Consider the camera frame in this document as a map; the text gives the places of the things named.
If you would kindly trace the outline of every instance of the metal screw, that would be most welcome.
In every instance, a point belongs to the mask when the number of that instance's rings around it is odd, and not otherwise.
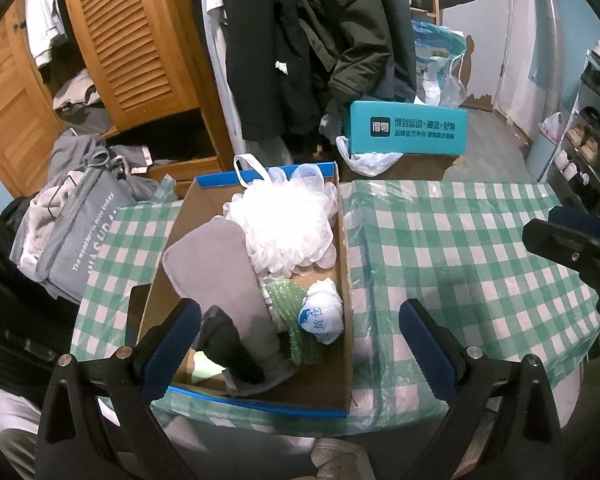
[[[526,356],[526,360],[532,366],[540,366],[542,364],[542,361],[537,356],[535,356],[533,354],[529,354],[528,356]]]
[[[61,355],[58,359],[58,364],[60,366],[67,366],[71,362],[71,356],[69,354]]]
[[[471,359],[480,359],[484,355],[484,353],[482,352],[482,348],[479,348],[477,346],[469,346],[469,347],[467,347],[466,354]]]
[[[118,359],[126,359],[133,353],[134,349],[131,346],[121,346],[116,350],[116,357]]]

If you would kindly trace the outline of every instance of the checkered tablecloth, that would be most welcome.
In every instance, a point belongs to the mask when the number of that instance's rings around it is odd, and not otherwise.
[[[394,428],[441,415],[399,333],[397,313],[419,298],[463,345],[493,358],[542,358],[555,386],[600,332],[597,297],[565,267],[528,254],[522,227],[558,201],[544,184],[356,181],[341,184],[354,312],[350,415],[323,420],[269,415],[168,391],[156,413],[305,436]],[[72,353],[103,358],[123,344],[131,287],[149,283],[180,202],[116,215],[90,275]]]

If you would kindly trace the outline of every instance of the wooden cabinet door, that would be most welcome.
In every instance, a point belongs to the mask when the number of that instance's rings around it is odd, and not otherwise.
[[[198,107],[166,0],[66,3],[89,74],[119,131]]]
[[[24,0],[16,0],[0,21],[0,180],[13,196],[44,185],[54,142],[64,130],[23,22]]]

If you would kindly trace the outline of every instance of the white strap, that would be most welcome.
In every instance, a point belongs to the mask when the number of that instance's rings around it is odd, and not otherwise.
[[[251,155],[251,153],[243,153],[242,155],[234,156],[235,173],[237,173],[238,181],[240,181],[242,187],[248,187],[249,184],[247,184],[244,181],[242,175],[240,174],[240,169],[238,168],[239,160],[243,160],[244,162],[249,164],[266,182],[271,182],[271,177],[269,176],[269,173],[267,173],[267,170],[264,169],[264,166],[259,163],[258,159]]]

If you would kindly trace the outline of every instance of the teal shoe box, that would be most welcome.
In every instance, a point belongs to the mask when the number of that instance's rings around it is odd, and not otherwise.
[[[468,120],[459,108],[353,101],[345,133],[351,153],[462,155]]]

